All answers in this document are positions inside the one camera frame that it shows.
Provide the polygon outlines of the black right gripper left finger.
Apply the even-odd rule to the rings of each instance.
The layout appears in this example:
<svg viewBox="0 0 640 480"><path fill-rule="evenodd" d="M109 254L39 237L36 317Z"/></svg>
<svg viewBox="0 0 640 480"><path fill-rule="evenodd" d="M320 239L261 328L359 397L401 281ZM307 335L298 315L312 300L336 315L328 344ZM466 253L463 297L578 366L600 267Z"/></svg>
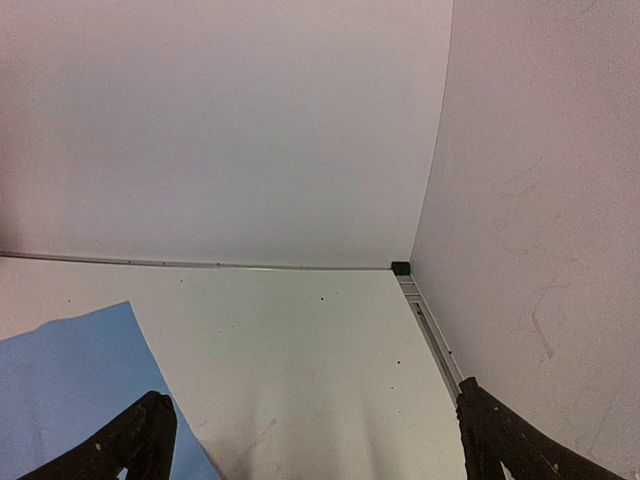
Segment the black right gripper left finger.
<svg viewBox="0 0 640 480"><path fill-rule="evenodd" d="M149 391L87 440L25 474L27 480L168 479L177 435L170 396Z"/></svg>

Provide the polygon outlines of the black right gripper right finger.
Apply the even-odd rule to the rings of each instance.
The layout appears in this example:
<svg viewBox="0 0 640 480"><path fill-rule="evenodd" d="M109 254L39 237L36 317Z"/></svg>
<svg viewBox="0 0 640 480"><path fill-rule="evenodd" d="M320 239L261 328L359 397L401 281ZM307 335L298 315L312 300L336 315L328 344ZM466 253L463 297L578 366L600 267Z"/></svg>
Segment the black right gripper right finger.
<svg viewBox="0 0 640 480"><path fill-rule="evenodd" d="M459 384L456 413L467 477L504 479L617 479L610 470L544 435L479 386Z"/></svg>

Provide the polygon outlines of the blue wrapping paper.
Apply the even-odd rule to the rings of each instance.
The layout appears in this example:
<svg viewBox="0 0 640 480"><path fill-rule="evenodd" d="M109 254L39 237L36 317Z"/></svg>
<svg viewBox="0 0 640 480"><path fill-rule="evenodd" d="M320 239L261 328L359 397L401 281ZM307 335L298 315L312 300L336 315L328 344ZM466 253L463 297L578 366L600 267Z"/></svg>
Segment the blue wrapping paper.
<svg viewBox="0 0 640 480"><path fill-rule="evenodd" d="M62 455L150 390L170 391L128 302L3 340L2 478Z"/></svg>

